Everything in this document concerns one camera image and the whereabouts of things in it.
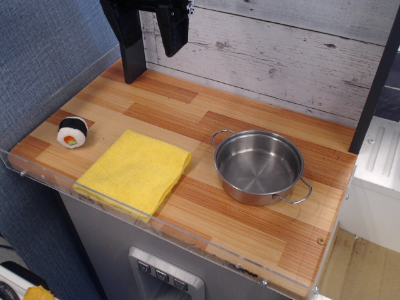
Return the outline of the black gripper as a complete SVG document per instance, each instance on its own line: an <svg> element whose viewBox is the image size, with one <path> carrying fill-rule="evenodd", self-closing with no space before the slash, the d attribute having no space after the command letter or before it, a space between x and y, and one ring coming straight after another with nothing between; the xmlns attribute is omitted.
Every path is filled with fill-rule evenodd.
<svg viewBox="0 0 400 300"><path fill-rule="evenodd" d="M100 4L118 41L124 47L133 46L141 38L141 23L138 10L156 12L157 23L167 57L173 57L188 42L188 14L192 13L194 1L101 0Z"/></svg>

